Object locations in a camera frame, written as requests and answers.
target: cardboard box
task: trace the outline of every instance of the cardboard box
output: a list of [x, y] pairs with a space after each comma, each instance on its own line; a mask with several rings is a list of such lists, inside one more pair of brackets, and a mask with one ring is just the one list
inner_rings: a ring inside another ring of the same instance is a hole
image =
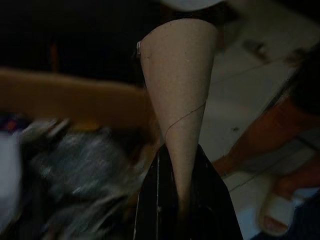
[[147, 90], [124, 83], [1, 68], [0, 110], [32, 119], [68, 118], [78, 126], [141, 128], [146, 170], [161, 144]]

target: black cloth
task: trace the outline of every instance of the black cloth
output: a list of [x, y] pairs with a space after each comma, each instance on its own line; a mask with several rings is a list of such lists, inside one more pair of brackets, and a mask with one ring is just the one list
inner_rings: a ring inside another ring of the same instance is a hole
[[294, 104], [309, 114], [320, 116], [320, 42], [292, 78], [296, 82], [291, 92]]

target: white slipper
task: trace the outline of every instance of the white slipper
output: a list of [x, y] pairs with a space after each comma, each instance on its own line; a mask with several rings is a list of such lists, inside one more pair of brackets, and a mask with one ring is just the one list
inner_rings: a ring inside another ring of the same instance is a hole
[[[263, 206], [260, 210], [258, 222], [261, 230], [273, 237], [281, 237], [290, 228], [295, 212], [295, 204], [284, 197], [270, 193], [265, 199]], [[287, 226], [286, 231], [278, 232], [272, 231], [265, 226], [265, 217], [270, 217], [277, 222]]]

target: paper cone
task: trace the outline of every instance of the paper cone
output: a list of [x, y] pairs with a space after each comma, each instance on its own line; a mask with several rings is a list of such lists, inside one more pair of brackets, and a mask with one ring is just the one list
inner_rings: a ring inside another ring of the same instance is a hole
[[140, 42], [141, 66], [170, 154], [180, 210], [189, 206], [216, 38], [210, 23], [180, 19], [159, 26]]

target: white tile floor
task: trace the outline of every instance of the white tile floor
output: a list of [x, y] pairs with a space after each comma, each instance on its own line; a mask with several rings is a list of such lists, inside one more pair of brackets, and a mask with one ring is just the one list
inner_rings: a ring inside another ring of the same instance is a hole
[[[320, 39], [319, 25], [276, 2], [229, 2], [246, 21], [236, 42], [217, 54], [212, 69], [200, 134], [200, 144], [212, 162], [229, 151], [292, 73], [283, 58], [296, 48], [310, 48]], [[271, 62], [263, 64], [245, 51], [242, 42], [246, 39], [264, 42]], [[303, 136], [314, 140], [320, 136], [320, 129]], [[312, 154], [313, 151], [294, 140], [278, 151], [248, 162], [247, 171], [224, 179], [245, 240], [259, 232], [256, 215], [272, 186], [272, 176], [292, 171]]]

